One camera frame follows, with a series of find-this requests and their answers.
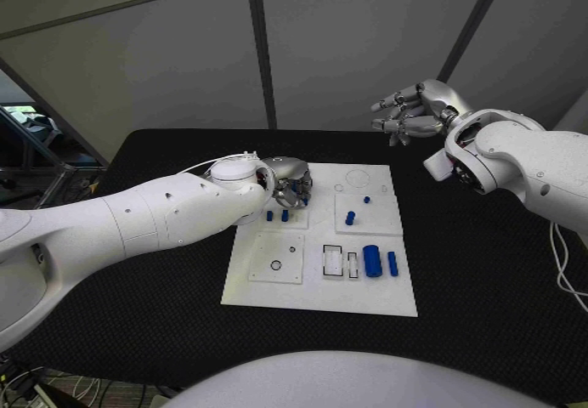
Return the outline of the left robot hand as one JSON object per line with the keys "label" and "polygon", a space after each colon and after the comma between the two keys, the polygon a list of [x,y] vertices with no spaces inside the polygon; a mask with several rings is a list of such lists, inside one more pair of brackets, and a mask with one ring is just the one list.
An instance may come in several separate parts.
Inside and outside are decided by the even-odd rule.
{"label": "left robot hand", "polygon": [[313,178],[308,163],[295,157],[275,156],[262,160],[274,180],[272,198],[285,208],[304,208],[310,202]]}

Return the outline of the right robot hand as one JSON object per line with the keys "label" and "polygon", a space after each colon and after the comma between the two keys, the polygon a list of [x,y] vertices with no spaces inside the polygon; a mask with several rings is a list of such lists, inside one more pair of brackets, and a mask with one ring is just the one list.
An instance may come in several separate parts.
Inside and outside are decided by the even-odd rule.
{"label": "right robot hand", "polygon": [[372,127],[396,146],[408,145],[412,139],[447,135],[474,109],[444,82],[426,79],[380,99],[370,111],[383,114],[372,120]]}

